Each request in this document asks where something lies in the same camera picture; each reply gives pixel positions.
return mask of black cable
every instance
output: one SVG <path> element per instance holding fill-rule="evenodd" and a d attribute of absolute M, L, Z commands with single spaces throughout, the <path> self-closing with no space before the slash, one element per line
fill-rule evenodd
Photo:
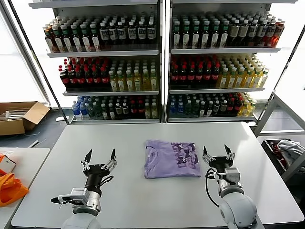
<path fill-rule="evenodd" d="M 213 172 L 210 173 L 209 171 L 216 172 L 216 171 L 215 171 L 214 169 L 212 169 L 212 168 L 209 168 L 208 171 L 206 172 L 206 175 L 205 175 L 205 191 L 206 191 L 206 194 L 208 195 L 210 201 L 211 201 L 216 207 L 219 207 L 219 205 L 216 204 L 216 202 L 212 199 L 212 197 L 210 196 L 210 193 L 209 193 L 209 189 L 208 189 L 208 179 L 213 179 L 213 178 L 210 178 L 210 177 L 209 177 L 211 174 L 213 174 Z"/>

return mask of shelf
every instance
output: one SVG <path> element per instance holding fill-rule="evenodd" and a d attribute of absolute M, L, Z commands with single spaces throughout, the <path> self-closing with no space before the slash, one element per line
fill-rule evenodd
<path fill-rule="evenodd" d="M 160 123 L 158 118 L 150 119 L 123 119 L 123 120 L 73 120 L 71 124 L 133 124 L 133 123 Z"/>
<path fill-rule="evenodd" d="M 263 90 L 264 90 L 264 88 L 185 89 L 185 90 L 170 90 L 170 94 L 261 92 Z"/>
<path fill-rule="evenodd" d="M 199 3 L 295 3 L 298 0 L 172 0 L 173 4 Z"/>
<path fill-rule="evenodd" d="M 111 95 L 155 95 L 159 91 L 145 92 L 64 92 L 64 96 L 111 96 Z"/>
<path fill-rule="evenodd" d="M 102 52 L 60 52 L 48 53 L 50 58 L 55 57 L 89 57 L 89 56 L 156 56 L 159 50 L 133 50 L 133 51 L 102 51 Z"/>
<path fill-rule="evenodd" d="M 158 0 L 58 0 L 29 3 L 33 9 L 84 6 L 154 5 Z"/>
<path fill-rule="evenodd" d="M 256 122 L 253 117 L 169 118 L 169 123 Z"/>
<path fill-rule="evenodd" d="M 171 54 L 278 52 L 280 48 L 171 49 Z"/>

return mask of white table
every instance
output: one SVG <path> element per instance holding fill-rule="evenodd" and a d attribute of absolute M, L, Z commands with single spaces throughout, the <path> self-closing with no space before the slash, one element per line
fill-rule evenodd
<path fill-rule="evenodd" d="M 30 188 L 44 160 L 50 152 L 49 148 L 0 148 L 0 153 L 11 152 L 9 158 L 17 163 L 13 170 L 15 177 L 27 188 Z M 0 228 L 8 228 L 10 220 L 17 210 L 21 199 L 0 208 Z"/>
<path fill-rule="evenodd" d="M 145 179 L 144 143 L 147 139 L 195 142 L 201 178 Z M 268 156 L 246 123 L 70 125 L 65 128 L 12 225 L 18 228 L 60 228 L 72 215 L 72 206 L 50 199 L 83 187 L 86 178 L 80 161 L 93 149 L 91 163 L 104 163 L 115 147 L 118 165 L 114 179 L 102 186 L 102 229 L 192 228 L 224 226 L 219 209 L 204 187 L 208 166 L 201 159 L 203 145 L 214 156 L 226 154 L 224 144 L 236 152 L 234 165 L 241 183 L 258 208 L 264 224 L 298 222 L 304 216 Z M 217 182 L 209 181 L 216 202 Z"/>

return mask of folded t-shirt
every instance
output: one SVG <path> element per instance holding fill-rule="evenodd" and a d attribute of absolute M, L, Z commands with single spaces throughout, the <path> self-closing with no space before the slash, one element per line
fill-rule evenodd
<path fill-rule="evenodd" d="M 145 178 L 201 177 L 194 143 L 146 141 Z"/>

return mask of cardboard box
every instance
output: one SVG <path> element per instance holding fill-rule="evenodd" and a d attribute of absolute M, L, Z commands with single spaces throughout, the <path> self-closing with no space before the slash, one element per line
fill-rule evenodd
<path fill-rule="evenodd" d="M 0 135 L 24 134 L 25 130 L 32 130 L 50 110 L 39 102 L 0 103 L 0 113 L 14 107 L 29 110 L 23 119 L 0 121 Z"/>

